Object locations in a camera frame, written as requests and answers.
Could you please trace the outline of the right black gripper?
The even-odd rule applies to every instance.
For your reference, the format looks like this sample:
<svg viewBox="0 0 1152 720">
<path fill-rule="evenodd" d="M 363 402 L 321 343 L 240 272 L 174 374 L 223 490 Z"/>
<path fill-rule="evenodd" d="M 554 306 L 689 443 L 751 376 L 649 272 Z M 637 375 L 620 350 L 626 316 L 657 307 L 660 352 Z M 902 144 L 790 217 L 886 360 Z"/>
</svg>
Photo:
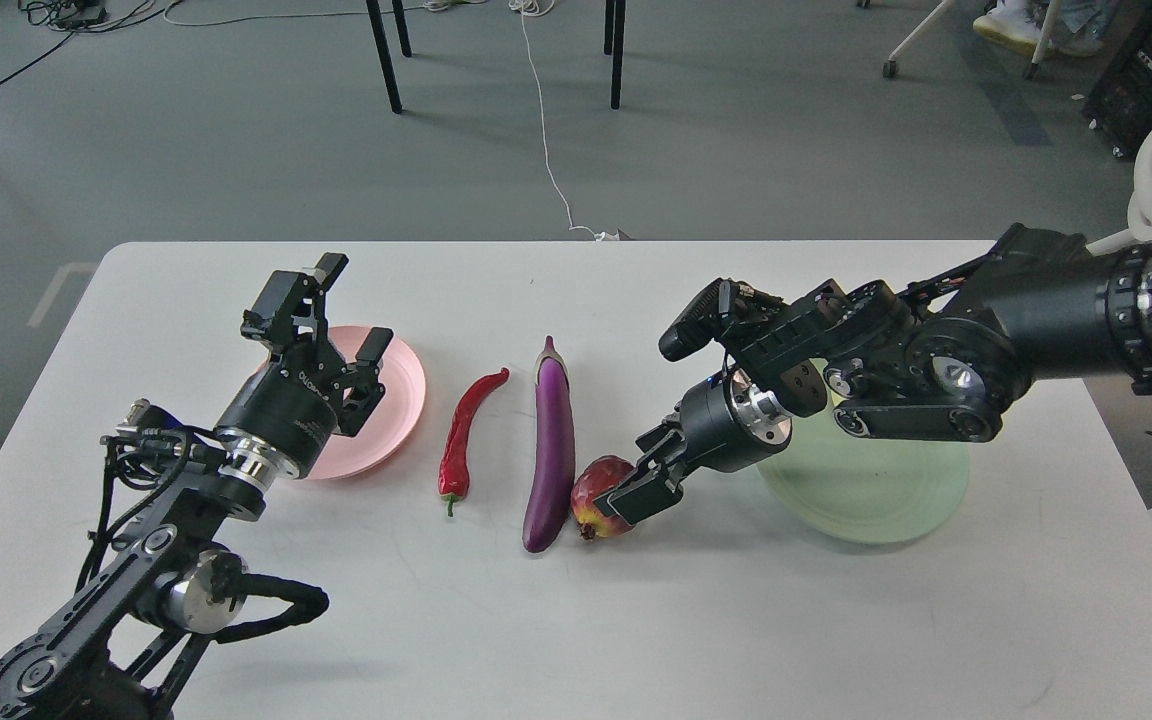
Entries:
<svg viewBox="0 0 1152 720">
<path fill-rule="evenodd" d="M 713 376 L 682 397 L 679 420 L 662 420 L 635 439 L 637 464 L 622 482 L 596 497 L 604 516 L 637 525 L 684 497 L 662 462 L 682 454 L 687 470 L 733 473 L 786 450 L 794 424 L 780 401 L 746 376 Z"/>
</svg>

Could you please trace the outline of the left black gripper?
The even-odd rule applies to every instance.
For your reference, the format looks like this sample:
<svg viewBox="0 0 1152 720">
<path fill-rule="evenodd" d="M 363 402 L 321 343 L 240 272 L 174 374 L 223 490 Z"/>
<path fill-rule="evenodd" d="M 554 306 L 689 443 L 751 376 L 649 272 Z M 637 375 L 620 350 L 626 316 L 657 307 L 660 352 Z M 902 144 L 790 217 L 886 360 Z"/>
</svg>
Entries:
<svg viewBox="0 0 1152 720">
<path fill-rule="evenodd" d="M 332 435 L 361 433 L 387 393 L 380 372 L 391 328 L 362 334 L 353 361 L 328 338 L 326 291 L 347 264 L 344 253 L 325 252 L 310 270 L 271 273 L 242 314 L 242 338 L 262 343 L 268 359 L 238 389 L 215 433 L 223 441 L 265 444 L 291 464 L 296 479 L 311 473 Z"/>
</svg>

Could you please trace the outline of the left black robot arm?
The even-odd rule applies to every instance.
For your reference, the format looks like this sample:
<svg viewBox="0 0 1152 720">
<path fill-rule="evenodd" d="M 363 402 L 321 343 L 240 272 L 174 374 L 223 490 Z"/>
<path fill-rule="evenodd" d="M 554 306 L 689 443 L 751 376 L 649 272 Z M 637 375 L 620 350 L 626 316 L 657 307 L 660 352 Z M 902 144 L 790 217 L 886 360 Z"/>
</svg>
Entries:
<svg viewBox="0 0 1152 720">
<path fill-rule="evenodd" d="M 361 433 L 385 397 L 388 328 L 353 357 L 329 341 L 326 295 L 347 265 L 274 272 L 241 334 L 268 361 L 214 429 L 142 397 L 101 439 L 103 501 L 76 593 L 0 657 L 0 719 L 169 719 L 202 655 L 328 611 L 321 588 L 247 569 L 217 541 L 256 521 L 279 479 L 302 479 L 333 435 Z"/>
</svg>

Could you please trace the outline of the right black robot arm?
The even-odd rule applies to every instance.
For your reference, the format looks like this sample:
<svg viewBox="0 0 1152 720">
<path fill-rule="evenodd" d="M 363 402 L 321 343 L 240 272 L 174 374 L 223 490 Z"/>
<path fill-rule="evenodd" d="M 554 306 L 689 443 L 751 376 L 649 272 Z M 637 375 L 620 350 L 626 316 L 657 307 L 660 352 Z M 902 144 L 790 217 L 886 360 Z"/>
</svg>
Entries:
<svg viewBox="0 0 1152 720">
<path fill-rule="evenodd" d="M 847 435 L 984 444 L 1039 379 L 1121 374 L 1152 395 L 1152 232 L 1111 252 L 1014 223 L 992 249 L 895 291 L 826 281 L 794 301 L 718 278 L 659 338 L 667 361 L 723 347 L 641 458 L 594 497 L 635 525 L 675 506 L 700 468 L 732 473 L 786 450 L 791 420 L 832 411 Z"/>
</svg>

